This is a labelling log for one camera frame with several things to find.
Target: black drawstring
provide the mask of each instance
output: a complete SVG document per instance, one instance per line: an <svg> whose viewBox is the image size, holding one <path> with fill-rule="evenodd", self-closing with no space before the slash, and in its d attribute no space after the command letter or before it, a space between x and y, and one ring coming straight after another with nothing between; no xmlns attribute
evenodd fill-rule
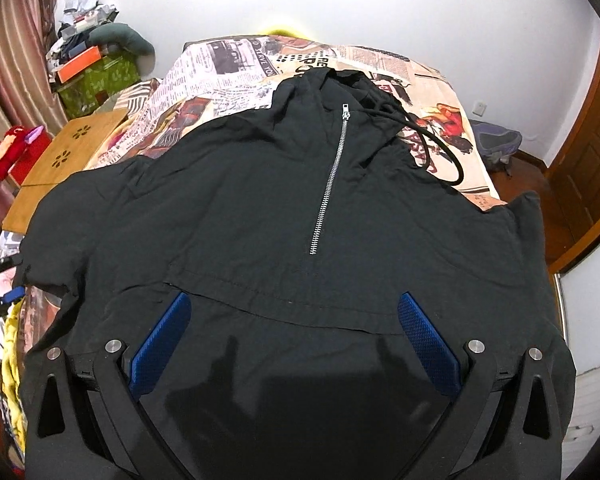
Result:
<svg viewBox="0 0 600 480"><path fill-rule="evenodd" d="M444 180L442 178L440 178L439 180L442 182L445 182L446 184L449 184L450 186L457 186L464 180L464 170L462 169L462 164L460 164L460 161L458 160L458 158L448 148L448 146L445 145L444 142L442 142L439 138L437 138L435 136L435 134L432 134L426 128L423 128L422 126L418 126L415 123L415 120L417 119L416 115L407 113L408 118L403 119L402 117L397 117L394 114L391 114L389 112L383 112L382 110L365 110L365 112L368 114L379 115L381 117L385 117L387 119L394 120L395 122L400 123L403 126L406 126L407 128L410 128L411 130L416 132L418 134L418 136L420 137L420 142L422 142L422 147L424 148L425 161L424 161L424 166L421 166L421 168L423 168L425 171L431 164L431 154L429 153L429 147L427 146L427 141L426 141L425 137L427 137L427 139L431 139L433 142L435 142L440 147L440 149L443 152L445 152L449 156L449 158L453 162L454 166L456 167L456 170L458 170L458 178L456 180L451 181L451 180Z"/></svg>

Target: baseboard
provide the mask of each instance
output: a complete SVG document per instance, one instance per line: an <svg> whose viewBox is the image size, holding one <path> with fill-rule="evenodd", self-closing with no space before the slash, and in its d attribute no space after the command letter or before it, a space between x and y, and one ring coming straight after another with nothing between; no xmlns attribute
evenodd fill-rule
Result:
<svg viewBox="0 0 600 480"><path fill-rule="evenodd" d="M519 158L520 160L524 160L529 164L532 164L536 168L538 168L543 173L547 170L547 166L544 163L544 160L541 158L537 158L536 156L531 155L530 153L523 152L522 150L517 150L513 155L515 158Z"/></svg>

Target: silver bolt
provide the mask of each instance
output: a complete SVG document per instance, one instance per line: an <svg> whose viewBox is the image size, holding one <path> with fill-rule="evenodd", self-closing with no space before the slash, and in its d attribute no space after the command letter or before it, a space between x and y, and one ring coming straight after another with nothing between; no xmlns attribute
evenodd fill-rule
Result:
<svg viewBox="0 0 600 480"><path fill-rule="evenodd" d="M468 344L469 350L474 354L481 354L484 352L484 343L482 341L478 341L477 339L471 339Z"/></svg>
<svg viewBox="0 0 600 480"><path fill-rule="evenodd" d="M529 357L531 357L534 361L539 361L540 359L542 359L542 352L539 351L537 348L530 348Z"/></svg>
<svg viewBox="0 0 600 480"><path fill-rule="evenodd" d="M46 353L46 356L53 361L54 359L58 359L61 353L61 349L59 349L57 346L54 346L53 348L49 349L49 351Z"/></svg>
<svg viewBox="0 0 600 480"><path fill-rule="evenodd" d="M119 339L112 339L106 345L104 345L104 349L107 352L109 352L110 354L117 352L121 348L122 348L122 343L120 342Z"/></svg>

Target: pink curtain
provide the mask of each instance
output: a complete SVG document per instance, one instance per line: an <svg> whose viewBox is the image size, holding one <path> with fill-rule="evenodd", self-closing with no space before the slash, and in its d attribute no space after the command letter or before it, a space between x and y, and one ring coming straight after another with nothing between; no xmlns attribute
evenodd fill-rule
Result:
<svg viewBox="0 0 600 480"><path fill-rule="evenodd" d="M66 123L46 74L55 4L56 0L0 0L0 139L16 124L44 124L57 134ZM12 201L0 186L0 226Z"/></svg>

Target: green storage box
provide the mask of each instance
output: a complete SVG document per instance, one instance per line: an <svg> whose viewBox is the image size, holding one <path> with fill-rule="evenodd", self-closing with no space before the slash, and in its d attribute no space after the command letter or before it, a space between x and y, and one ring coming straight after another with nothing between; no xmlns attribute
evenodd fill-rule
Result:
<svg viewBox="0 0 600 480"><path fill-rule="evenodd" d="M140 81L134 56L122 50L89 65L58 89L67 117L92 114L116 92Z"/></svg>

